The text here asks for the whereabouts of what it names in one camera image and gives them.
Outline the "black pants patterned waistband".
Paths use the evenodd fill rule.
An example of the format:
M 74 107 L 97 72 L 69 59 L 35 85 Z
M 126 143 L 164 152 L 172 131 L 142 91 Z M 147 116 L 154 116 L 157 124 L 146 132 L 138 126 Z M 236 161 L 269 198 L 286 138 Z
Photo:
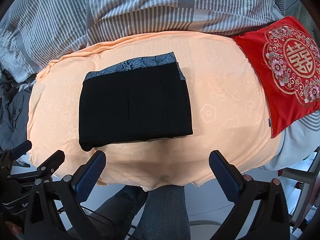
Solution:
M 192 133 L 188 87 L 173 52 L 86 74 L 79 101 L 82 150 Z

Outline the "dark grey jacket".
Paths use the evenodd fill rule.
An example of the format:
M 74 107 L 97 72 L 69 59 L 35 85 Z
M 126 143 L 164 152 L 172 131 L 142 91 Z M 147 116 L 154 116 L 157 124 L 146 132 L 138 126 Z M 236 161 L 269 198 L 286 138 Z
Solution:
M 10 150 L 27 139 L 32 87 L 19 90 L 12 75 L 1 71 L 1 150 Z

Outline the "person's legs in jeans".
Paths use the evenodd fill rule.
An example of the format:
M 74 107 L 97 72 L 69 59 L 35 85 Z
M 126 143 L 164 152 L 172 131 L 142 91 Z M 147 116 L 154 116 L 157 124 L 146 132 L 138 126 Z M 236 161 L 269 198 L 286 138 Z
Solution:
M 183 186 L 145 192 L 126 185 L 90 217 L 104 239 L 125 239 L 141 209 L 140 221 L 129 239 L 191 239 Z

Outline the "peach orange blanket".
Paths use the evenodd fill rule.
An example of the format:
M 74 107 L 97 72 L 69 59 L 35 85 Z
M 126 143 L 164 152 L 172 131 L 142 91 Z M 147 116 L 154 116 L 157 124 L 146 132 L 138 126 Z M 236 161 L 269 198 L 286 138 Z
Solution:
M 73 174 L 92 152 L 79 145 L 78 110 L 88 72 L 143 56 L 173 52 L 186 78 L 193 134 L 176 139 L 111 144 L 98 184 L 200 186 L 213 179 L 208 164 L 219 150 L 239 171 L 267 164 L 280 137 L 271 137 L 263 88 L 244 53 L 228 37 L 191 31 L 138 34 L 100 42 L 50 61 L 39 72 L 29 101 L 29 161 L 39 166 L 57 150 L 65 153 L 55 175 Z

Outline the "grey striped duvet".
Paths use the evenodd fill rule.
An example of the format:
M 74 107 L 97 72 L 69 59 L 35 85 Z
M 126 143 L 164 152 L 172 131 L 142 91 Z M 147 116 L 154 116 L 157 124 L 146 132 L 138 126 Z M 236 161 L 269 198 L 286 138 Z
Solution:
M 1 70 L 24 83 L 99 42 L 168 30 L 231 36 L 284 15 L 285 0 L 15 0 L 1 19 Z

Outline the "red embroidered cushion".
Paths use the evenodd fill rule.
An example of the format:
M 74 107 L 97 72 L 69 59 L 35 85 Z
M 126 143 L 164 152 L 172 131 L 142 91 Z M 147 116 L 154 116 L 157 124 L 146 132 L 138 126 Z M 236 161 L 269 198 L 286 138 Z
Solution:
M 319 110 L 319 47 L 295 17 L 232 39 L 263 87 L 272 138 Z

